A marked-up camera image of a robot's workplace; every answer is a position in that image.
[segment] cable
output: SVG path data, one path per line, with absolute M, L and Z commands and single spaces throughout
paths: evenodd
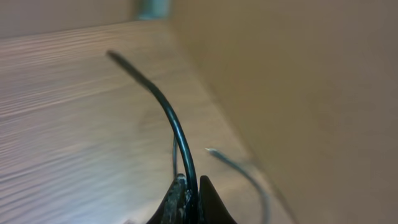
M 177 139 L 173 138 L 173 177 L 177 177 Z
M 221 160 L 225 164 L 229 165 L 230 167 L 234 168 L 238 172 L 240 172 L 245 178 L 247 178 L 248 181 L 256 188 L 256 190 L 259 192 L 261 195 L 261 203 L 262 203 L 262 223 L 263 224 L 268 224 L 270 220 L 270 211 L 269 211 L 269 196 L 268 193 L 261 187 L 261 185 L 252 177 L 248 172 L 246 172 L 240 165 L 238 165 L 236 162 L 232 161 L 226 155 L 221 153 L 217 149 L 207 149 L 209 153 L 216 157 L 217 159 Z
M 169 119 L 170 125 L 173 129 L 174 136 L 180 147 L 180 152 L 182 156 L 182 161 L 185 168 L 185 173 L 187 175 L 187 190 L 189 193 L 190 199 L 187 200 L 187 209 L 185 217 L 187 218 L 187 222 L 193 224 L 197 222 L 197 206 L 198 206 L 198 183 L 197 183 L 197 175 L 195 172 L 195 167 L 193 165 L 193 159 L 191 152 L 189 150 L 187 139 L 185 138 L 184 132 L 182 131 L 182 127 L 180 121 L 177 118 L 173 108 L 171 107 L 169 101 L 167 101 L 166 97 L 163 93 L 158 89 L 155 84 L 153 84 L 150 80 L 148 80 L 139 70 L 137 70 L 133 65 L 131 65 L 122 55 L 113 52 L 107 51 L 107 55 L 115 61 L 120 67 L 122 67 L 136 82 L 140 83 L 143 87 L 149 90 L 156 100 L 162 105 L 163 110 L 165 111 L 167 118 Z

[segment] light wood grain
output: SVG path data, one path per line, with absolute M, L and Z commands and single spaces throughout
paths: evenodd
M 253 187 L 204 148 L 256 172 L 250 157 L 162 22 L 0 40 L 0 223 L 145 221 L 158 206 L 172 181 L 172 131 L 108 49 L 165 93 L 198 176 L 210 176 L 233 217 L 258 223 Z M 272 212 L 273 223 L 289 221 L 275 200 Z

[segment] beige panel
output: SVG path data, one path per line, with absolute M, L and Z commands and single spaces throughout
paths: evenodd
M 397 220 L 397 8 L 173 2 L 179 39 L 300 223 Z
M 0 38 L 130 21 L 134 0 L 2 0 Z

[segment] brown wall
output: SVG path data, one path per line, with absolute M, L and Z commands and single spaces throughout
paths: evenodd
M 0 38 L 130 21 L 135 0 L 0 0 Z
M 172 4 L 179 39 L 300 223 L 398 220 L 396 2 Z

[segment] thin black wire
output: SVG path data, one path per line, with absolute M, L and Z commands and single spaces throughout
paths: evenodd
M 177 138 L 173 138 L 173 176 L 177 177 Z
M 173 129 L 174 136 L 180 147 L 180 152 L 182 156 L 182 161 L 185 168 L 185 173 L 187 175 L 187 197 L 190 197 L 187 202 L 187 210 L 186 210 L 186 221 L 188 223 L 197 222 L 197 206 L 198 206 L 198 183 L 197 183 L 197 175 L 195 172 L 195 167 L 193 165 L 193 159 L 191 152 L 189 150 L 187 139 L 185 138 L 184 132 L 182 131 L 182 127 L 180 121 L 177 118 L 173 108 L 171 107 L 169 101 L 167 101 L 166 97 L 163 93 L 158 89 L 155 84 L 153 84 L 150 80 L 148 80 L 139 70 L 137 70 L 133 65 L 131 65 L 122 55 L 113 52 L 107 51 L 107 55 L 113 59 L 120 67 L 122 67 L 133 79 L 135 79 L 138 83 L 140 83 L 143 87 L 149 90 L 156 98 L 156 100 L 162 105 L 163 110 L 165 111 L 167 118 L 169 119 L 170 125 Z
M 229 165 L 230 167 L 234 168 L 238 172 L 240 172 L 245 178 L 247 178 L 248 181 L 256 188 L 256 190 L 259 192 L 261 195 L 261 203 L 262 203 L 262 223 L 263 224 L 268 224 L 269 220 L 271 219 L 271 213 L 270 213 L 270 204 L 269 204 L 269 196 L 268 193 L 261 187 L 261 185 L 255 180 L 254 177 L 252 177 L 248 172 L 246 172 L 238 163 L 232 161 L 226 155 L 221 153 L 217 149 L 207 149 L 209 153 L 216 157 L 217 159 L 221 160 L 225 164 Z

